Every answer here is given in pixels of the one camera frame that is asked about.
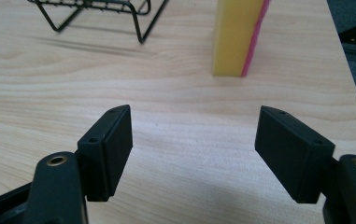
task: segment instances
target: light wood grain surface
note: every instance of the light wood grain surface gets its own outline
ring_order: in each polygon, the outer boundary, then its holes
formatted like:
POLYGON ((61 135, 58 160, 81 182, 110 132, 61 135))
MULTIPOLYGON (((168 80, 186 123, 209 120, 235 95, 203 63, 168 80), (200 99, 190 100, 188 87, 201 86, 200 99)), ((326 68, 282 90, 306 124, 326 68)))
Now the light wood grain surface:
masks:
POLYGON ((134 148, 115 197, 88 203, 91 223, 322 223, 324 198, 291 200, 254 138, 269 105, 333 141, 335 158, 356 154, 356 88, 326 1, 272 1, 244 78, 211 75, 215 10, 170 1, 141 46, 129 15, 86 10, 58 35, 35 5, 0 0, 0 194, 128 104, 134 148))

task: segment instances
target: pink sponge layer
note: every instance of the pink sponge layer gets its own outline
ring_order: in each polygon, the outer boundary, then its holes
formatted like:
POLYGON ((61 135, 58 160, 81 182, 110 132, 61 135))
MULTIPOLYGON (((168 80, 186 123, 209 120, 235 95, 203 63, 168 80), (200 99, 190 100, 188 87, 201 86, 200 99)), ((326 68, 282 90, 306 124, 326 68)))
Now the pink sponge layer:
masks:
POLYGON ((259 19, 256 21, 256 24, 255 24, 255 27, 254 27, 254 30, 253 30, 253 36, 252 36, 252 38, 250 40, 247 59, 246 59, 246 61, 244 63, 244 68, 242 69, 242 76, 243 77, 248 73, 249 66, 250 66, 251 60, 253 58, 254 49, 256 47, 257 38, 259 37, 260 27, 262 25, 262 21, 263 21, 263 18, 265 16, 265 12, 267 11, 269 5, 270 5, 270 0, 263 0, 262 10, 260 12, 259 19))

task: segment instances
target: yellow sponge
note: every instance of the yellow sponge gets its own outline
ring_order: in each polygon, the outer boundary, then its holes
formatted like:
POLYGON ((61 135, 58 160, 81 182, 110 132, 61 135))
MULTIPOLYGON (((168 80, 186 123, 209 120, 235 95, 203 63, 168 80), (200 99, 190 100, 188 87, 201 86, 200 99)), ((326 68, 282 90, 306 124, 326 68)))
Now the yellow sponge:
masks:
POLYGON ((244 76, 270 0, 219 0, 213 40, 213 75, 244 76))

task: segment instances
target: black wire rack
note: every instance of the black wire rack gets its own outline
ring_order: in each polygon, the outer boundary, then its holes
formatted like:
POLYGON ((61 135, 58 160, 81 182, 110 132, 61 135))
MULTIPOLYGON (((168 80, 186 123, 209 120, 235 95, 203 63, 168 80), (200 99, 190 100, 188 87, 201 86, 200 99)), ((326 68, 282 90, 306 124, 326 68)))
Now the black wire rack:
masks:
POLYGON ((138 16, 146 16, 151 12, 151 1, 144 0, 139 7, 136 9, 134 5, 131 3, 131 0, 28 0, 28 2, 35 3, 40 9, 41 13, 43 13, 47 22, 50 24, 52 30, 60 33, 76 16, 82 11, 82 9, 94 8, 100 9, 101 11, 115 11, 118 13, 129 13, 132 14, 134 19, 134 25, 137 35, 137 40, 143 44, 149 33, 151 32, 154 24, 161 16, 166 4, 169 0, 163 0, 157 12, 155 13, 153 19, 151 20, 148 28, 145 33, 142 34, 139 26, 138 16), (72 7, 76 10, 73 11, 64 22, 58 27, 50 18, 46 9, 43 8, 43 5, 53 5, 53 6, 63 6, 63 7, 72 7))

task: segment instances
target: sponge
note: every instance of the sponge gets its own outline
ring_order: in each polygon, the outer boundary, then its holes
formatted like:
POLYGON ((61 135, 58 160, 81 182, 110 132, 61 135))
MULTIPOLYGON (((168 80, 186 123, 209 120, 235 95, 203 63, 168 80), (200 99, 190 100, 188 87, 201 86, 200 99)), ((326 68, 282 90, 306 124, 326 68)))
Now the sponge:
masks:
POLYGON ((245 76, 270 0, 218 0, 213 75, 245 76))

